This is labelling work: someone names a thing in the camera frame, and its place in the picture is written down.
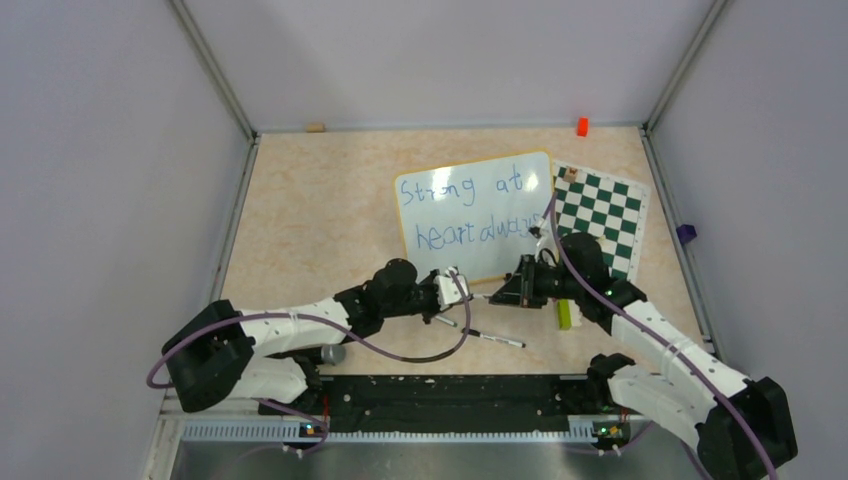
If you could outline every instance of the ribbed metal strip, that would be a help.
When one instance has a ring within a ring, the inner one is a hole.
[[[184,442],[317,442],[301,438],[298,431],[306,422],[286,420],[189,420],[183,431]],[[567,432],[519,433],[408,433],[353,432],[331,433],[329,442],[337,443],[592,443],[591,421],[571,422]]]

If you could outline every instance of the yellow-green object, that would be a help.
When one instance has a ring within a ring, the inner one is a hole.
[[[557,302],[557,322],[560,330],[571,329],[571,309],[568,308],[568,300]]]

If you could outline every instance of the orange block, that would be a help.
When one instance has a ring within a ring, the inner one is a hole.
[[[577,121],[577,136],[585,137],[589,134],[589,117],[580,117]]]

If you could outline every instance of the marker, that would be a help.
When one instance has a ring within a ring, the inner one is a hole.
[[[459,327],[458,323],[454,322],[453,320],[451,320],[449,318],[445,318],[441,315],[436,315],[434,318],[436,320],[444,323],[445,325],[450,325],[451,327],[454,327],[454,328]],[[513,347],[518,347],[518,348],[526,348],[527,347],[527,344],[524,343],[524,342],[519,342],[518,340],[512,340],[512,339],[504,338],[504,337],[498,337],[496,335],[490,335],[488,333],[483,333],[479,330],[474,330],[473,328],[468,330],[468,334],[471,335],[472,337],[478,337],[478,338],[482,338],[484,340],[490,340],[492,342],[503,343],[504,345],[512,345]]]

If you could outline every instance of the white wall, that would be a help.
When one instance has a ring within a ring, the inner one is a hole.
[[[258,130],[644,121],[711,0],[187,0]]]
[[[730,363],[786,389],[792,478],[843,478],[848,3],[734,2],[657,133]]]
[[[164,1],[0,3],[0,471],[138,478],[245,142]]]

